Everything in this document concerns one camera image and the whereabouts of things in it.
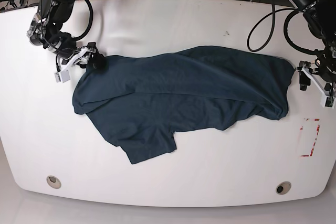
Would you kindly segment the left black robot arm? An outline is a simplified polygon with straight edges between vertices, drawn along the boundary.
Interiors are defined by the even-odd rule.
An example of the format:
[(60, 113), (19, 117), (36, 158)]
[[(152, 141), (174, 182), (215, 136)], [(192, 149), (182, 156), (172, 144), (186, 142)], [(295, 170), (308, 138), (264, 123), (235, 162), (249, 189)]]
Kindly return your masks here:
[[(324, 90), (328, 96), (335, 95), (335, 0), (289, 0), (296, 8), (285, 19), (284, 36), (287, 43), (295, 50), (316, 56), (315, 70), (311, 74), (318, 75), (325, 82)], [(324, 49), (310, 50), (296, 45), (288, 35), (291, 19), (301, 13), (308, 24), (310, 32), (324, 44)]]

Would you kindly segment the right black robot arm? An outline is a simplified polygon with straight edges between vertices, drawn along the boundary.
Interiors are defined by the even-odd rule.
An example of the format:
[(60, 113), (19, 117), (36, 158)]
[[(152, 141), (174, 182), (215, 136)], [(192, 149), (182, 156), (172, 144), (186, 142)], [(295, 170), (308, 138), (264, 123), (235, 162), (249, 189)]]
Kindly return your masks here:
[(63, 63), (69, 63), (70, 59), (78, 56), (86, 49), (82, 57), (75, 61), (81, 68), (104, 69), (106, 59), (101, 54), (95, 42), (79, 48), (77, 42), (84, 39), (93, 24), (93, 8), (89, 0), (84, 0), (89, 9), (89, 21), (84, 32), (74, 37), (70, 33), (62, 32), (63, 24), (72, 14), (75, 0), (40, 0), (38, 11), (27, 31), (27, 37), (34, 46), (43, 46), (56, 55), (56, 60), (62, 59)]

